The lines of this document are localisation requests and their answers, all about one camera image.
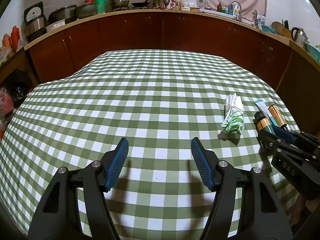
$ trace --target blue gripper pad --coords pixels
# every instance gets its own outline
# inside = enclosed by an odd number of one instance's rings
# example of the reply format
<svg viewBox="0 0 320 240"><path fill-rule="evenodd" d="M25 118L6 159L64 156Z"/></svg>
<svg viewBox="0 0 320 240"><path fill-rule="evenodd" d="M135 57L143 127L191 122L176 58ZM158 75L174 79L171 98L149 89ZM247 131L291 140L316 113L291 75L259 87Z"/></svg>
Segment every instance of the blue gripper pad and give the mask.
<svg viewBox="0 0 320 240"><path fill-rule="evenodd" d="M124 165L124 161L127 158L129 151L128 140L125 139L119 147L119 150L116 153L116 156L113 158L112 163L109 166L107 171L107 181L106 181L106 190L111 190L117 183L121 169Z"/></svg>
<svg viewBox="0 0 320 240"><path fill-rule="evenodd" d="M191 153L196 162L203 184L211 191L214 188L212 169L195 138L191 141Z"/></svg>
<svg viewBox="0 0 320 240"><path fill-rule="evenodd" d="M292 133L286 131L286 130L283 130L281 129L280 127L278 126L275 126L275 125L271 125L276 136L279 136L280 138L282 138L287 144L293 144L295 143L295 140L294 140L294 137L292 135Z"/></svg>

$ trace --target metal screw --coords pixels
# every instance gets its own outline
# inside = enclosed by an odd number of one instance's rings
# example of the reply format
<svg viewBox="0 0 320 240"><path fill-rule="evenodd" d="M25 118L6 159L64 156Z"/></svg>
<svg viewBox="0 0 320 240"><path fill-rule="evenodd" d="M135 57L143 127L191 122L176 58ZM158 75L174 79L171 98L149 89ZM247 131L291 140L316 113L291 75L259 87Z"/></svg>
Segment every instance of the metal screw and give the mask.
<svg viewBox="0 0 320 240"><path fill-rule="evenodd" d="M66 171L67 171L67 169L65 167L61 167L58 169L58 172L61 174L65 173Z"/></svg>
<svg viewBox="0 0 320 240"><path fill-rule="evenodd" d="M91 166L94 168L97 168L100 166L100 162L99 161L94 161L93 163L91 163Z"/></svg>
<svg viewBox="0 0 320 240"><path fill-rule="evenodd" d="M261 169L259 167L253 167L253 171L255 173L260 173L261 172Z"/></svg>
<svg viewBox="0 0 320 240"><path fill-rule="evenodd" d="M227 167L227 166L228 166L228 163L225 162L225 161L219 161L219 165L220 165L221 167Z"/></svg>

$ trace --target faucet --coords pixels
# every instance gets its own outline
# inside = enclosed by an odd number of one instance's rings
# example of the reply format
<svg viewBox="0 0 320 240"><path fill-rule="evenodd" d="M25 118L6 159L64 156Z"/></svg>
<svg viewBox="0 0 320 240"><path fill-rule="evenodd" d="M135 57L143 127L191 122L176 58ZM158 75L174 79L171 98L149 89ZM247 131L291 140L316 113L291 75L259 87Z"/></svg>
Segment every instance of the faucet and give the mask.
<svg viewBox="0 0 320 240"><path fill-rule="evenodd" d="M232 1L230 4L232 4L232 3L237 3L239 6L240 6L240 12L239 12L239 22L242 22L242 18L241 18L241 14L242 14L242 8L241 8L241 4L239 3L239 2L237 2L237 1Z"/></svg>
<svg viewBox="0 0 320 240"><path fill-rule="evenodd" d="M254 10L253 14L253 20L254 20L254 26L258 29L259 28L259 22L258 22L258 12L257 10Z"/></svg>

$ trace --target wooden countertop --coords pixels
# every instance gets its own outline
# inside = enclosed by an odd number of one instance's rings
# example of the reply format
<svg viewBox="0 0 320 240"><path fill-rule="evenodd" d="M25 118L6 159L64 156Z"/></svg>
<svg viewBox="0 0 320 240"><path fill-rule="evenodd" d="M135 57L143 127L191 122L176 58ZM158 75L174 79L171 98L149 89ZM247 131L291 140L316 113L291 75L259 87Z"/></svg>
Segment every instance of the wooden countertop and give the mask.
<svg viewBox="0 0 320 240"><path fill-rule="evenodd" d="M232 22L234 24L238 24L238 25L241 25L243 27L246 27L248 29L251 29L257 33L260 33L260 34L263 34L263 35L266 35L266 36L269 36L287 46L289 46L291 49L295 50L297 53L299 53L302 57L304 57L307 61L309 61L319 72L320 72L320 64L318 62L316 62L316 60L311 57L311 55L306 52L303 48L301 48L298 44L296 44L294 41L286 38L286 37L283 37L283 36L280 36L280 35L276 35L276 34L272 34L272 33L267 33L267 32L264 32L260 29L257 29L253 26L250 26L250 25L247 25L247 24L244 24L244 23L241 23L241 22L238 22L238 21L235 21L235 20L231 20L229 18L225 18L225 17L221 17L221 16L218 16L218 15L213 15L213 14L206 14L206 13L199 13L199 12L189 12L189 11L175 11L175 10L155 10L155 9L144 9L144 10L125 10L125 11L118 11L118 12L110 12L110 13L104 13L104 14L98 14L98 15L95 15L95 16L91 16L91 17L87 17L87 18L84 18L84 19L81 19L81 20L76 20L75 22L71 22L69 24L66 24L66 25L63 25L63 26L60 26L44 35L42 35L41 37L35 39L34 41L30 42L29 44L27 44L24 49L25 50L28 50L30 49L32 46L34 46L35 44L41 42L42 40L50 37L51 35L54 35L62 30L65 30L67 28L70 28L72 26L75 26L75 25L78 25L78 24L81 24L81 23L84 23L84 22L88 22L88 21L91 21L91 20L95 20L95 19L99 19L99 18L102 18L102 17L107 17L107 16L112 16L112 15L117 15L117 14L124 14L124 13L139 13L139 12L158 12L158 13L186 13L186 14L196 14L196 15L200 15L200 16L204 16L204 17L212 17L212 18L216 18L216 19L220 19L220 20L224 20L224 21L228 21L228 22Z"/></svg>

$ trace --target green thermos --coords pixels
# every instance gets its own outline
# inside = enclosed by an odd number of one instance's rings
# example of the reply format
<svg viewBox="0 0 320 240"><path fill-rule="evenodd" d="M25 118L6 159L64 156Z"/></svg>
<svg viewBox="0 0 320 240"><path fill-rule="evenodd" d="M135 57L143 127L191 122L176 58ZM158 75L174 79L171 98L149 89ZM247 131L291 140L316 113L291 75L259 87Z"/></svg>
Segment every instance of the green thermos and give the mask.
<svg viewBox="0 0 320 240"><path fill-rule="evenodd" d="M105 13L106 12L106 5L108 0L94 0L97 4L97 14Z"/></svg>

